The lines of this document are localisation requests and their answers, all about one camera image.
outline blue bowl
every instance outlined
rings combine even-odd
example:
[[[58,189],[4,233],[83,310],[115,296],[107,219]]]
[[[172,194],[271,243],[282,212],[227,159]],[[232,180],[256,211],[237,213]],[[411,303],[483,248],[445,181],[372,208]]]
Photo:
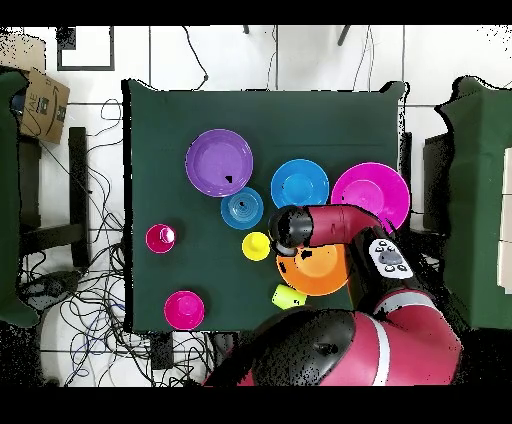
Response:
[[[278,208],[287,205],[325,205],[329,179],[315,162],[294,159],[281,165],[270,184],[272,200]]]
[[[244,187],[238,193],[224,197],[220,203],[222,219],[237,230],[248,230],[263,216],[263,200],[252,188]]]

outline black chair leg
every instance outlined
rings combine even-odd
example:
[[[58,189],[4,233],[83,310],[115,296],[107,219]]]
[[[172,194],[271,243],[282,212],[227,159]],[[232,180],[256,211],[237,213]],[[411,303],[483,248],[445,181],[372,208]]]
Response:
[[[343,27],[343,31],[341,31],[340,38],[338,40],[338,46],[341,46],[343,42],[345,41],[345,37],[347,36],[347,32],[350,29],[350,25],[345,25]]]

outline orange plate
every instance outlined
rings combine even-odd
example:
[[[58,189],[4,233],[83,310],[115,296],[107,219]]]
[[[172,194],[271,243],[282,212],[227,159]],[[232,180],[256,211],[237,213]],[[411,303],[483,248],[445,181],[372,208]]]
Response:
[[[284,281],[309,296],[334,293],[347,283],[345,246],[342,244],[299,249],[293,258],[277,256]]]

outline magenta cup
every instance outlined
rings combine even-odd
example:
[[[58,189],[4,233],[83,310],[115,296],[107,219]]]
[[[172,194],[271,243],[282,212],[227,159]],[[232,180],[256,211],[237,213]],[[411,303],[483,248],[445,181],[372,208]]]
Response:
[[[166,253],[176,243],[176,231],[165,224],[153,225],[146,233],[146,245],[154,253]]]
[[[165,302],[164,315],[171,327],[190,331],[203,321],[204,304],[201,298],[191,291],[177,291]]]

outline cardboard box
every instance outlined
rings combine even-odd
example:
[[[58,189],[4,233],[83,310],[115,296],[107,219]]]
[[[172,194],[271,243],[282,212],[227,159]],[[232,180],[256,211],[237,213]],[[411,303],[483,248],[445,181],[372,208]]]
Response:
[[[32,68],[24,72],[29,81],[23,109],[18,116],[20,132],[59,144],[66,118],[69,88]]]
[[[45,73],[45,42],[19,32],[0,34],[0,66]]]

